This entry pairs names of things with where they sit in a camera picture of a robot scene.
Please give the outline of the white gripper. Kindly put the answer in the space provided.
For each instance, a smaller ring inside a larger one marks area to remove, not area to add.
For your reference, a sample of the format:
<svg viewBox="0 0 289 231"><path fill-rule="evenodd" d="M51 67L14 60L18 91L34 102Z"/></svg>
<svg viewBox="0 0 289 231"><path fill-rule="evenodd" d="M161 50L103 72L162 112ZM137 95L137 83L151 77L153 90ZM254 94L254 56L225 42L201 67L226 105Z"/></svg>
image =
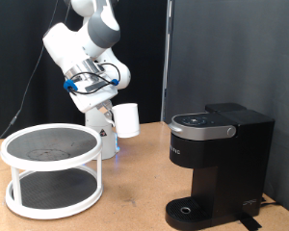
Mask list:
<svg viewBox="0 0 289 231"><path fill-rule="evenodd" d="M80 112L85 113L99 104L97 110L112 120L113 105L106 100L118 94L117 83L107 75L78 75L66 81L66 91Z"/></svg>

